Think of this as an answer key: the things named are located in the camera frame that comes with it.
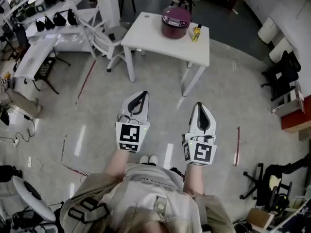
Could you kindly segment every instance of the yellow bottle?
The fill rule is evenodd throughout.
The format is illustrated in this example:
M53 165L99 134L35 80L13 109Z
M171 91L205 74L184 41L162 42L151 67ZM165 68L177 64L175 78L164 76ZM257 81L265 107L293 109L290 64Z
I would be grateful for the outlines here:
M193 36L192 36L192 41L197 42L201 33L201 27L202 25L199 24L197 27L194 28Z

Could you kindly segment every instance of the concrete floor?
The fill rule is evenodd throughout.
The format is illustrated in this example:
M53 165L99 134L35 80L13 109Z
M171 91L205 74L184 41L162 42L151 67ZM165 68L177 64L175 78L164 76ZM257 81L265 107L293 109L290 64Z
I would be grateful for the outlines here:
M167 146L173 144L169 164L184 172L181 134L188 131L192 108L200 101L217 123L217 151L213 164L204 167L206 193L221 198L232 220L245 216L255 202L251 198L239 200L250 185L242 173L245 170L252 173L260 162L267 167L296 161L309 148L307 142L298 141L298 135L282 131L279 118L270 113L270 91L259 85L264 82L260 71L266 68L265 64L214 40L210 41L210 50L210 67L178 109L182 98L180 81L186 68L183 61L151 52L142 57L136 52L133 57L136 81L130 83L124 62L107 73L108 60L99 55L78 99L94 59L89 53L61 53L60 57L71 66L56 62L49 76L59 95L42 81L37 82L41 92L31 82L25 85L23 80L18 81L17 90L30 99L38 98L44 109L41 118L35 119L36 134L29 143L21 140L15 149L10 140L0 139L1 162L23 170L25 179L48 204L66 200L81 184L81 175L59 163L85 172L101 172L116 148L114 123L122 101L135 92L147 90L151 127L141 151L132 154L130 161L136 162L144 154L156 154L163 166ZM2 74L13 67L10 62L2 65ZM1 136L14 137L17 131L26 135L27 128L32 131L32 123L17 111L10 112L10 120L9 127L0 124ZM239 165L233 167L238 126L241 156ZM28 156L32 157L32 168L27 167ZM305 175L306 170L301 169L284 176L284 183L293 181L292 196L301 195ZM14 191L11 183L0 185L2 193ZM12 204L4 203L9 213L14 212Z
M140 12L162 14L171 0L135 0L136 13L131 0L124 0L124 22L134 22ZM207 0L196 1L192 9L192 21L209 27L210 38L225 43L270 65L269 52L272 50L257 36L260 25L254 20L242 0L234 9L238 15Z

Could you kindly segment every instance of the power plug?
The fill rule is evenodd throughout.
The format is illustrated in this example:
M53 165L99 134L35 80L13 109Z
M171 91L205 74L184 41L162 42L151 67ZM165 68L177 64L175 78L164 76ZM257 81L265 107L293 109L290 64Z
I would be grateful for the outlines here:
M19 143L19 139L16 137L16 139L15 139L15 141L13 143L15 148L18 146L18 143Z

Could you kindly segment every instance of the white t-shirt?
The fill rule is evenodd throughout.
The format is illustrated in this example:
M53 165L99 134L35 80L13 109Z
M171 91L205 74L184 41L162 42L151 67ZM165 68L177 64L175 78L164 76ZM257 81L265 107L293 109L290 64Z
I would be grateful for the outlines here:
M192 232L202 232L198 206L191 196L182 191L182 178L178 174L158 166L128 164L122 183L102 199L109 206L117 194L113 208L108 207L111 210L112 229L117 229L121 224L129 207L142 207L157 213L164 212L161 213L164 219L177 217L191 221Z

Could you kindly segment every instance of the white table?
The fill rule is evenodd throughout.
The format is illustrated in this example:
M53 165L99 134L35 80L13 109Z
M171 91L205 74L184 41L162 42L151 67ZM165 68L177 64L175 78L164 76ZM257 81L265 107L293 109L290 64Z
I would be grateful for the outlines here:
M31 43L31 46L22 58L14 77L35 80L35 74L38 72L42 63L52 51L57 42L56 38L43 39Z
M194 87L205 68L209 66L209 30L207 27L202 27L198 41L192 42L193 28L197 24L191 23L183 38L169 39L161 32L161 19L161 15L141 12L122 40L121 45L124 48L129 79L131 82L135 81L131 48L161 53L188 61L189 65L182 78L182 85L192 63L198 64L199 70L183 92L185 97Z

